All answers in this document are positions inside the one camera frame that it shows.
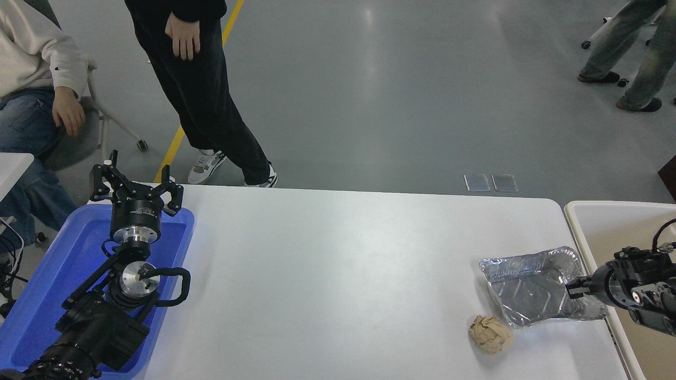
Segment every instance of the black pants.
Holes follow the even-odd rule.
[[[125,3],[134,21],[136,37],[148,54],[165,95],[178,112],[190,145],[223,151],[242,169],[244,181],[249,185],[267,181],[268,159],[230,96],[220,20],[200,20],[200,52],[192,61],[183,61],[174,57],[172,40],[164,34],[170,9],[162,6],[145,9],[144,1]]]

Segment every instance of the chair wheel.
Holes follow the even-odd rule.
[[[139,140],[136,143],[136,146],[139,147],[140,151],[147,151],[148,150],[148,143],[146,143],[145,140]]]
[[[47,240],[47,236],[44,233],[38,232],[35,234],[35,241],[38,243],[44,243]]]

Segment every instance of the human hand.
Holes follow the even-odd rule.
[[[199,53],[199,21],[185,22],[174,16],[172,12],[167,20],[164,33],[172,39],[175,57],[180,56],[184,61],[192,61],[194,54]]]
[[[77,136],[85,125],[85,111],[75,98],[75,91],[69,87],[58,86],[54,89],[51,115],[56,127],[65,127],[69,136]]]

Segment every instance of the crumpled aluminum foil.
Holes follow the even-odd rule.
[[[479,261],[493,299],[510,326],[526,327],[550,318],[602,319],[608,309],[594,297],[572,300],[566,283],[584,276],[579,255],[570,247],[536,254]]]

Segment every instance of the slipper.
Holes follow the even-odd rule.
[[[590,78],[584,77],[584,76],[582,76],[582,74],[580,74],[580,75],[577,76],[577,80],[579,80],[580,82],[584,82],[584,83],[615,83],[618,80],[620,80],[620,74],[617,74],[616,72],[611,71],[601,79],[590,79]]]
[[[662,101],[656,97],[652,98],[650,103],[648,103],[647,106],[641,108],[640,110],[632,110],[631,108],[627,108],[627,106],[620,100],[615,105],[620,109],[620,110],[625,110],[625,111],[633,111],[633,112],[655,112],[662,107]]]

